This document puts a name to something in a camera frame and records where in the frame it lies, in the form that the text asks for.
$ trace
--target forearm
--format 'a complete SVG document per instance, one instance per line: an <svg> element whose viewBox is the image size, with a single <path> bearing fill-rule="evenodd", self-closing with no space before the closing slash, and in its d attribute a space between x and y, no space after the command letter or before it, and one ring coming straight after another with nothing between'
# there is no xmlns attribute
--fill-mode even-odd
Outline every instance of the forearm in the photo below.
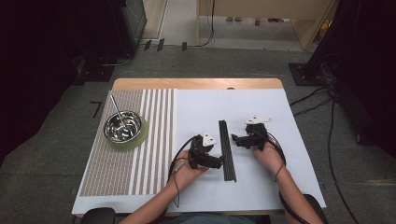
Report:
<svg viewBox="0 0 396 224"><path fill-rule="evenodd" d="M157 195L142 205L120 224L149 223L159 217L177 196L177 188L168 183Z"/></svg>
<svg viewBox="0 0 396 224"><path fill-rule="evenodd" d="M276 177L276 182L283 199L292 211L309 223L322 223L311 204L298 189L289 170L286 167L283 167L280 170ZM295 221L297 220L289 219L290 223L299 223Z"/></svg>

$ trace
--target person's right arm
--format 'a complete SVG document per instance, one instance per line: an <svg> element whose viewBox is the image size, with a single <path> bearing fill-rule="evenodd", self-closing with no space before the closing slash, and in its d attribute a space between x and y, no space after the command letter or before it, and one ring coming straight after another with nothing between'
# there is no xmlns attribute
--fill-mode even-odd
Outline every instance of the person's right arm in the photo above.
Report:
<svg viewBox="0 0 396 224"><path fill-rule="evenodd" d="M267 142L264 144L263 151L260 151L257 147L254 147L253 150L260 163L271 171L273 176L276 176L279 191L290 209L309 223L323 223L311 204L298 189L289 170L283 165L283 161L275 147ZM286 212L286 216L289 223L300 223L288 212Z"/></svg>

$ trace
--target striped placemat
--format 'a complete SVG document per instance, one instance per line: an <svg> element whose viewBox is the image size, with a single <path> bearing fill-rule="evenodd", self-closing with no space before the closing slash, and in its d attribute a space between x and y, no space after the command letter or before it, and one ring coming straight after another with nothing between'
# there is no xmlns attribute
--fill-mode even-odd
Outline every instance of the striped placemat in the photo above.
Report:
<svg viewBox="0 0 396 224"><path fill-rule="evenodd" d="M117 150L103 133L106 120L120 110L133 110L149 124L148 138L135 149ZM166 184L172 158L176 90L110 91L92 147L79 196L156 194Z"/></svg>

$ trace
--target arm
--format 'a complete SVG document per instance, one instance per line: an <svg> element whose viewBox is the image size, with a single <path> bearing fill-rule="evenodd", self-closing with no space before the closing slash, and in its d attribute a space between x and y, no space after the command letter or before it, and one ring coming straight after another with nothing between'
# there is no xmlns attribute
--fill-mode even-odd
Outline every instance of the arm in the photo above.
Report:
<svg viewBox="0 0 396 224"><path fill-rule="evenodd" d="M311 204L298 189L289 170L283 165L283 161L274 146L267 142L263 151L256 147L253 150L260 163L276 176L279 191L291 210L309 223L322 223ZM286 216L289 223L299 223L288 212L286 212Z"/></svg>
<svg viewBox="0 0 396 224"><path fill-rule="evenodd" d="M180 153L179 157L188 158L188 156L188 151L184 150ZM183 160L177 161L175 167L177 168L182 162ZM149 223L155 220L176 198L178 194L177 189L181 192L206 170L207 167L191 169L188 160L186 160L157 195L125 218L120 224Z"/></svg>

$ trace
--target bowl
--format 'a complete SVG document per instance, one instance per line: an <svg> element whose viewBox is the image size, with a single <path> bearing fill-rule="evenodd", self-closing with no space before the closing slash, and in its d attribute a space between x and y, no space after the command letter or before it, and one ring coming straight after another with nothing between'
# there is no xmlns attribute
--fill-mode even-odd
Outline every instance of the bowl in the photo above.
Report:
<svg viewBox="0 0 396 224"><path fill-rule="evenodd" d="M118 113L113 114L105 123L104 133L108 141L124 144L135 139L142 129L142 119L134 111L121 111L122 125Z"/></svg>

